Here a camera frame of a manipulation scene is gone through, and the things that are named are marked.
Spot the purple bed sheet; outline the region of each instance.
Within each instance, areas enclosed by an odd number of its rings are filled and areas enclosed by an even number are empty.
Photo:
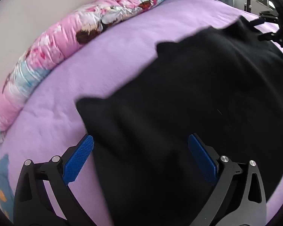
[[[248,20],[256,18],[216,0],[166,0],[109,29],[59,65],[33,93],[0,149],[0,158],[9,156],[8,178],[13,193],[26,159],[35,163],[49,161],[76,145],[85,134],[75,100],[111,95],[151,62],[158,42],[178,41],[210,25],[223,28],[239,15]],[[277,30],[269,23],[257,28],[262,32]],[[56,213],[63,216],[50,186],[46,187]],[[69,187],[98,226],[113,225],[92,155]],[[283,178],[267,203],[268,221],[282,204]]]

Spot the black garment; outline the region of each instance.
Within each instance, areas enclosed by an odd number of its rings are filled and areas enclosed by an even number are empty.
[[[77,102],[116,226],[189,225],[206,183],[188,136],[259,165],[268,199],[283,175],[283,54],[241,17],[179,43],[105,100]]]

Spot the blue gripper pad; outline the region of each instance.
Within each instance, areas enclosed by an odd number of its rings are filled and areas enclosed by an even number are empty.
[[[205,180],[207,182],[216,182],[218,179],[217,167],[193,134],[189,137],[188,146]]]
[[[94,141],[93,137],[88,135],[81,142],[80,146],[74,151],[72,156],[68,159],[64,165],[63,180],[66,185],[75,181],[83,165],[85,164],[88,156],[93,150]]]

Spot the floral blanket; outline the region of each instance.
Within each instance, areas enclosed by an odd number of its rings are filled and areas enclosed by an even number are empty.
[[[34,89],[58,64],[109,27],[162,1],[94,0],[42,33],[0,86],[0,144]]]

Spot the metal pin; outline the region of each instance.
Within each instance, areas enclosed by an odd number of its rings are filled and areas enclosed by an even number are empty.
[[[51,159],[53,162],[58,162],[60,160],[60,157],[59,156],[54,156],[52,159]]]
[[[223,162],[228,162],[228,157],[226,156],[221,156],[220,158]]]
[[[250,164],[255,167],[256,166],[256,162],[255,161],[250,161]]]
[[[26,165],[26,166],[29,166],[31,164],[31,160],[26,160],[25,162],[24,162],[24,165]]]

